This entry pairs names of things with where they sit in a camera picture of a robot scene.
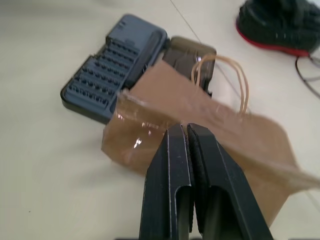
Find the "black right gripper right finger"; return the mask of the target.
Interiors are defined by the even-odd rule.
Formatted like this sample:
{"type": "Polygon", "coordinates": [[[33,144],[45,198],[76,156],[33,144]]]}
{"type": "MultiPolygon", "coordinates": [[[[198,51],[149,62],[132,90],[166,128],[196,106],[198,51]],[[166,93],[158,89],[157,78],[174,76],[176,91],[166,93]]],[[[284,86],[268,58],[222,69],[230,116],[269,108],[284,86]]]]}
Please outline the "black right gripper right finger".
{"type": "Polygon", "coordinates": [[[241,167],[206,127],[186,127],[202,240],[274,240],[241,167]]]}

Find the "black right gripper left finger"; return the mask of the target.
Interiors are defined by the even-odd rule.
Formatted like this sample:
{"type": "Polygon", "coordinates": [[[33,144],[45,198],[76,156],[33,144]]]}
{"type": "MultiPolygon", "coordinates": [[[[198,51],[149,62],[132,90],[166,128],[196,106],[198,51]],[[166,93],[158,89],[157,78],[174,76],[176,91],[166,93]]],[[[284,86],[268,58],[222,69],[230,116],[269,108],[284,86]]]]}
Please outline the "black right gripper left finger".
{"type": "Polygon", "coordinates": [[[193,176],[182,125],[165,131],[148,167],[138,240],[189,240],[193,176]]]}

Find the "brown paper bag with handles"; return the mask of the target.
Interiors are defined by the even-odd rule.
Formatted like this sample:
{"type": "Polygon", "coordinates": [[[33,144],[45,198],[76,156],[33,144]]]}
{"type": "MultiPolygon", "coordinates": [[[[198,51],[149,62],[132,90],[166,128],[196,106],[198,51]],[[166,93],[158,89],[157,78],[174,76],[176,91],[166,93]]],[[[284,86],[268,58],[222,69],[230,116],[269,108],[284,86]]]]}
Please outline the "brown paper bag with handles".
{"type": "Polygon", "coordinates": [[[144,175],[169,127],[188,123],[206,127],[244,171],[264,219],[271,225],[290,195],[320,189],[320,178],[298,167],[288,135],[279,124],[247,112],[248,100],[247,77],[231,58],[208,54],[192,66],[190,78],[159,61],[131,90],[117,96],[113,117],[103,130],[101,149],[111,160],[144,175]],[[212,99],[198,84],[201,67],[215,58],[237,74],[239,110],[212,99]]]}

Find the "dark blue plastic case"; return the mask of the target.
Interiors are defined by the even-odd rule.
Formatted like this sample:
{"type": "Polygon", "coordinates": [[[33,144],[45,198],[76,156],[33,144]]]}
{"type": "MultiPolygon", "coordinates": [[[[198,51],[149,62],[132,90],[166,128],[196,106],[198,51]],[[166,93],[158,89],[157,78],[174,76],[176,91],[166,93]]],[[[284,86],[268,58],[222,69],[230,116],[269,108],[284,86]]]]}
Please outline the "dark blue plastic case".
{"type": "Polygon", "coordinates": [[[65,108],[107,124],[117,95],[130,90],[161,58],[186,78],[195,63],[216,49],[167,32],[135,15],[125,14],[105,37],[100,50],[90,55],[60,92],[65,108]]]}

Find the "black knit shoe red sole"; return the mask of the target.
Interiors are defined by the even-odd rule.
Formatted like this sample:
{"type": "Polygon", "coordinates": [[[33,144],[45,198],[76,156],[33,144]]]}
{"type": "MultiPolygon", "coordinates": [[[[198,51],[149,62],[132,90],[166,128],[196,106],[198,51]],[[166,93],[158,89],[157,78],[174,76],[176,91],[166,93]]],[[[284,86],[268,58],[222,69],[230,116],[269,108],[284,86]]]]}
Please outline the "black knit shoe red sole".
{"type": "Polygon", "coordinates": [[[235,24],[259,48],[307,57],[320,47],[320,7],[308,0],[246,0],[235,24]]]}

